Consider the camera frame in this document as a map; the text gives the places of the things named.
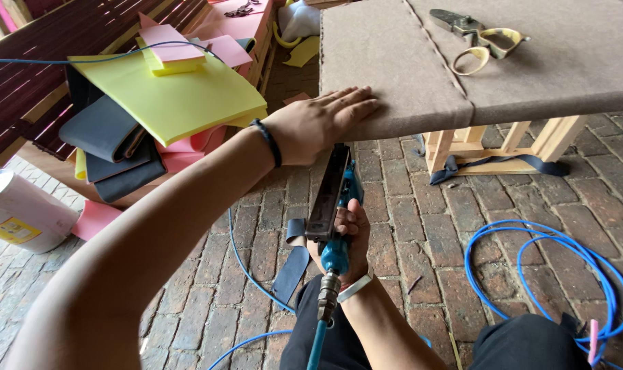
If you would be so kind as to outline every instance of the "upholstery shears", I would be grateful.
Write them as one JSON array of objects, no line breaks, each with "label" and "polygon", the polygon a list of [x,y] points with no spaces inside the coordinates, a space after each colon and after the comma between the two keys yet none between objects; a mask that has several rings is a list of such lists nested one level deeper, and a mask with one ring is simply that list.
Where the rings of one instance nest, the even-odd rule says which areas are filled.
[{"label": "upholstery shears", "polygon": [[[443,9],[432,9],[431,19],[439,27],[463,37],[469,48],[457,55],[451,63],[451,70],[460,76],[469,76],[480,71],[489,61],[489,56],[496,59],[507,57],[522,41],[530,38],[510,28],[486,28],[471,16],[452,13]],[[464,55],[471,54],[480,60],[480,65],[471,71],[459,72],[457,61]]]}]

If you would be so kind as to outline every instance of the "upholstered board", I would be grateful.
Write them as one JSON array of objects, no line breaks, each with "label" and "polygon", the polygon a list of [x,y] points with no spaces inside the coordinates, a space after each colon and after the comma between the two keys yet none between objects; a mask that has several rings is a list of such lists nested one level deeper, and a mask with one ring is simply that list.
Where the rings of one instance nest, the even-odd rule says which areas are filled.
[{"label": "upholstered board", "polygon": [[[464,39],[431,9],[531,37],[471,76],[448,65]],[[373,87],[382,107],[343,139],[623,110],[623,1],[363,0],[321,16],[321,93]]]}]

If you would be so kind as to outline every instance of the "yellow foam piece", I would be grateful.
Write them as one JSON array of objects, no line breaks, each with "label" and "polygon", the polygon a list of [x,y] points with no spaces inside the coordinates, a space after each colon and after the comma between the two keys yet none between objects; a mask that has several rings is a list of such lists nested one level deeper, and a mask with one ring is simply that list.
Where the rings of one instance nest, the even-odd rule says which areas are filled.
[{"label": "yellow foam piece", "polygon": [[[154,76],[142,54],[103,63],[74,64],[90,82],[131,114],[163,146],[227,122],[244,126],[265,118],[266,102],[244,79],[205,53],[207,63],[189,73]],[[110,55],[69,57],[71,61]]]},{"label": "yellow foam piece", "polygon": [[74,178],[77,180],[85,180],[87,175],[87,163],[85,161],[85,152],[80,147],[76,148],[76,165],[74,166]]},{"label": "yellow foam piece", "polygon": [[300,44],[300,41],[302,41],[302,37],[297,38],[293,42],[284,41],[281,37],[279,37],[279,27],[277,27],[277,23],[275,21],[273,21],[273,35],[274,35],[274,38],[277,40],[277,43],[279,43],[281,46],[287,49],[294,48],[295,46]]},{"label": "yellow foam piece", "polygon": [[[141,37],[137,37],[136,41],[138,42],[139,47],[147,46]],[[192,72],[203,63],[206,63],[206,58],[163,63],[156,55],[154,55],[151,48],[144,49],[142,51],[142,55],[145,57],[145,62],[147,62],[147,65],[154,76],[167,76],[168,74]]]},{"label": "yellow foam piece", "polygon": [[284,64],[302,67],[309,59],[318,54],[320,47],[321,38],[318,36],[310,36],[291,51],[291,58],[284,62]]}]

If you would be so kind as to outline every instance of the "white bucket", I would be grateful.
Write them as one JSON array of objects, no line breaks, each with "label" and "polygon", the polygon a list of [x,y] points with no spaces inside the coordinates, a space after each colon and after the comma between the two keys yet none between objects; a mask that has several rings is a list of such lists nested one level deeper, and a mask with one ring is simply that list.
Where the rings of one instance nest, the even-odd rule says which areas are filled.
[{"label": "white bucket", "polygon": [[60,244],[78,213],[9,169],[0,170],[0,239],[34,253]]}]

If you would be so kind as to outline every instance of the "brick floor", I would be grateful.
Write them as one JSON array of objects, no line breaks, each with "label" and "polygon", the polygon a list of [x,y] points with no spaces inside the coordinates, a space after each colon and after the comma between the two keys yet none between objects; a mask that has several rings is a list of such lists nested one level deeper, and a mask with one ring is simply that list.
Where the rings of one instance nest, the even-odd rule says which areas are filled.
[{"label": "brick floor", "polygon": [[[286,52],[278,50],[271,72],[266,94],[270,111],[301,91],[317,96],[318,58],[296,69],[282,64]],[[534,121],[527,139],[535,138],[545,123]],[[509,128],[490,126],[488,145],[500,146]],[[464,277],[462,251],[486,222],[525,218],[548,224],[609,257],[623,273],[623,112],[589,118],[562,158],[572,166],[565,179],[480,176],[429,186],[425,161],[411,155],[414,147],[418,144],[410,137],[357,143],[366,210],[373,222],[370,258],[401,313],[433,341],[452,369],[457,366],[448,332],[458,341],[466,367],[480,327],[501,321]],[[12,159],[8,168],[74,209],[82,208],[82,196],[22,159]],[[234,205],[241,258],[267,288],[290,250],[284,243],[285,222],[309,212],[323,171],[322,161],[274,171]],[[457,186],[448,188],[449,183]],[[144,369],[206,369],[250,336],[293,327],[294,316],[280,311],[242,276],[227,232],[225,215],[145,311],[138,333]],[[476,276],[509,315],[537,312],[515,267],[516,251],[528,238],[525,232],[512,232],[475,246]],[[81,244],[70,237],[52,252],[34,256],[0,242],[1,366],[30,303]],[[522,263],[529,285],[554,318],[563,311],[583,320],[605,315],[595,276],[565,249],[540,242],[528,248]],[[310,265],[303,280],[315,274]],[[217,369],[277,369],[286,341],[283,335],[254,342]],[[623,335],[606,355],[623,366]]]}]

